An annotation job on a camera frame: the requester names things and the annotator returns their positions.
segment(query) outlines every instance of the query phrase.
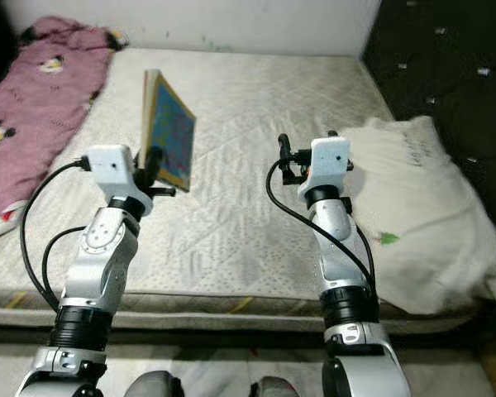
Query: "white cloth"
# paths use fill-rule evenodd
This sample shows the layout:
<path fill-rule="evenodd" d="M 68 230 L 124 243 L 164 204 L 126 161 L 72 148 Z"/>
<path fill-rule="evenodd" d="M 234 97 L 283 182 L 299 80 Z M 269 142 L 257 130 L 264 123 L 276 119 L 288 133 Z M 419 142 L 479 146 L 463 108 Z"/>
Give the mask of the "white cloth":
<path fill-rule="evenodd" d="M 496 299 L 496 229 L 429 117 L 371 119 L 351 140 L 354 216 L 372 239 L 379 296 L 410 313 Z"/>

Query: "white quilted mattress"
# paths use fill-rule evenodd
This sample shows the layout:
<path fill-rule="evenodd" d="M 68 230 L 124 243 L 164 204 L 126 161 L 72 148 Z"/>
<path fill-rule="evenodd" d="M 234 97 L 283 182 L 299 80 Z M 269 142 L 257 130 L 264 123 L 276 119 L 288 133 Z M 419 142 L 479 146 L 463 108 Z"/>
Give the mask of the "white quilted mattress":
<path fill-rule="evenodd" d="M 312 234 L 270 203 L 265 175 L 282 132 L 293 148 L 307 148 L 329 129 L 361 126 L 372 116 L 390 119 L 369 76 L 347 57 L 127 49 L 114 55 L 103 94 L 54 167 L 95 144 L 122 143 L 136 152 L 143 72 L 151 68 L 162 70 L 197 115 L 193 181 L 188 194 L 156 198 L 141 222 L 121 315 L 127 315 L 125 326 L 199 327 L 193 320 L 203 318 L 204 327 L 221 328 L 221 318 L 225 327 L 242 318 L 231 326 L 322 329 Z M 295 188 L 277 182 L 275 193 L 304 211 Z M 37 269 L 50 236 L 86 224 L 99 206 L 103 197 L 88 173 L 69 170 L 51 183 L 28 218 Z M 56 289 L 76 240 L 65 237 L 52 251 Z M 44 308 L 23 269 L 17 231 L 0 237 L 0 322 L 50 323 Z M 189 320 L 176 323 L 184 315 Z M 163 325 L 147 322 L 151 318 Z M 283 324 L 274 327 L 276 318 Z"/>

